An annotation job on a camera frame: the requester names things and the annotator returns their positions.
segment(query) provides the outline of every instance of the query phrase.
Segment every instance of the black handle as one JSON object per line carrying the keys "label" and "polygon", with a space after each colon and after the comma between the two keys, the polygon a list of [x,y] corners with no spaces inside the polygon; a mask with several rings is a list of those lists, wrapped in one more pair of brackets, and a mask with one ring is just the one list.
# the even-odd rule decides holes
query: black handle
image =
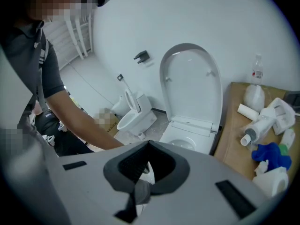
{"label": "black handle", "polygon": [[150,58],[149,54],[147,53],[147,51],[142,51],[140,52],[138,55],[136,55],[134,57],[134,60],[140,58],[140,60],[137,62],[138,64],[141,63],[141,62],[145,62],[147,59]]}

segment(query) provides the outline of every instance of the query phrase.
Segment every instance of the toilet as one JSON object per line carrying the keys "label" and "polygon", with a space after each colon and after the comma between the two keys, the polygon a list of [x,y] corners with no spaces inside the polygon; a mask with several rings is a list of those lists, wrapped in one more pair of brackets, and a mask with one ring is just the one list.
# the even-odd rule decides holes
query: toilet
{"label": "toilet", "polygon": [[111,111],[121,117],[124,117],[130,111],[130,107],[124,96],[119,96],[118,102],[111,108]]}
{"label": "toilet", "polygon": [[131,93],[130,89],[125,90],[125,98],[130,111],[121,119],[117,125],[119,131],[128,131],[135,136],[140,136],[157,120],[151,110],[152,106],[147,96],[142,92],[137,95]]}
{"label": "toilet", "polygon": [[170,121],[160,142],[209,154],[223,104],[220,72],[212,56],[195,44],[179,44],[164,55],[160,83]]}

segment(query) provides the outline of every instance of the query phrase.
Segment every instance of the toilet tank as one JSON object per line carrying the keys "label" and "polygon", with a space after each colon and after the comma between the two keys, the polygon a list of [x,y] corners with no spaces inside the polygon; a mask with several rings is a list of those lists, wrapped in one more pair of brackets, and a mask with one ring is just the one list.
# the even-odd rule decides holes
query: toilet tank
{"label": "toilet tank", "polygon": [[142,92],[138,92],[136,95],[136,100],[142,110],[142,112],[147,112],[150,111],[152,106],[150,104],[149,99],[147,98],[147,96],[145,94],[143,94]]}

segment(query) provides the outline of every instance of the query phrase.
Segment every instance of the sleeve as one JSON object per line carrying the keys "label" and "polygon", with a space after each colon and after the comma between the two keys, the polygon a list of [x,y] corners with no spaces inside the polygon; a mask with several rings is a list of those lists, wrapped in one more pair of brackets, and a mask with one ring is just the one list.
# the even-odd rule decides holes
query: sleeve
{"label": "sleeve", "polygon": [[42,65],[42,83],[44,97],[65,90],[64,84],[60,78],[60,70],[53,45],[49,42],[48,56]]}

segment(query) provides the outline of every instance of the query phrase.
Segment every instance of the wooden table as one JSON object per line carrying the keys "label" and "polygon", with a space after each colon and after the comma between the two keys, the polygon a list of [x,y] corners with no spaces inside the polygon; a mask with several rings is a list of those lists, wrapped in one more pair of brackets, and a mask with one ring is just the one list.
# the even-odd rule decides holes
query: wooden table
{"label": "wooden table", "polygon": [[[240,128],[251,122],[248,118],[237,112],[240,103],[243,103],[243,97],[248,83],[232,82],[230,85],[230,97],[227,108],[227,116],[225,126],[218,143],[214,157],[224,162],[237,172],[252,180],[255,177],[254,169],[258,166],[258,162],[251,158],[251,151],[240,144]],[[283,98],[286,91],[273,87],[262,86],[265,93],[265,107],[275,98]],[[295,141],[289,150],[292,159],[292,166],[288,170],[289,182],[293,180],[299,164],[300,164],[300,118],[296,117],[294,125],[296,133]],[[276,136],[271,128],[262,144],[266,145],[270,142],[279,144],[282,134]]]}

